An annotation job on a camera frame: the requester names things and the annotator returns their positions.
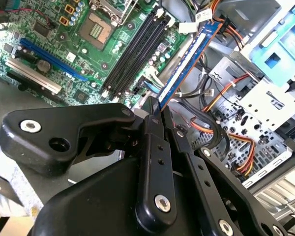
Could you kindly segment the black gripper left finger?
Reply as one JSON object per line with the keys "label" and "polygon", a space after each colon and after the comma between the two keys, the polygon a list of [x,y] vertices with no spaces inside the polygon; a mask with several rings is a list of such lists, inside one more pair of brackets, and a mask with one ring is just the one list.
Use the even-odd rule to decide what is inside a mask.
{"label": "black gripper left finger", "polygon": [[0,177],[35,220],[58,193],[130,158],[139,161],[138,223],[173,225],[171,147],[154,97],[137,112],[120,103],[18,110],[0,127]]}

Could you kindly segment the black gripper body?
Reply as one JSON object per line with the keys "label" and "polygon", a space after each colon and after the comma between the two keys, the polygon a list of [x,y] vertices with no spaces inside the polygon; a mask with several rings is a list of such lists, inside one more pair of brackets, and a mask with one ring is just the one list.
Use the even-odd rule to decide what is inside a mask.
{"label": "black gripper body", "polygon": [[177,219],[167,230],[148,233],[135,205],[139,161],[119,161],[52,197],[40,211],[32,236],[212,236],[199,207],[187,194],[183,177],[172,174]]}

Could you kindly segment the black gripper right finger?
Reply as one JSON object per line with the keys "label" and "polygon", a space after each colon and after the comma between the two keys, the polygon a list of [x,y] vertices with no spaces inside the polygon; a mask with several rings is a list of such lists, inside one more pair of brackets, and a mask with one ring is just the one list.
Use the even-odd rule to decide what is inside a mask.
{"label": "black gripper right finger", "polygon": [[286,236],[284,227],[222,165],[212,151],[194,152],[173,126],[169,108],[162,111],[174,170],[182,174],[183,206],[200,236]]}

